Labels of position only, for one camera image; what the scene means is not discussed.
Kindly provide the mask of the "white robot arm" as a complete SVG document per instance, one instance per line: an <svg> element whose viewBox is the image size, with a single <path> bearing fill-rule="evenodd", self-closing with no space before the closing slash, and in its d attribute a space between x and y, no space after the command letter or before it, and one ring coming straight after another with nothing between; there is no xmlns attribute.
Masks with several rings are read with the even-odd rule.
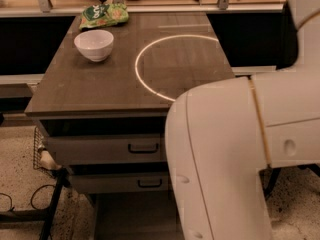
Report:
<svg viewBox="0 0 320 240"><path fill-rule="evenodd" d="M165 147L185 240L273 240L260 171L319 161L320 0L288 3L293 66L193 88L169 110Z"/></svg>

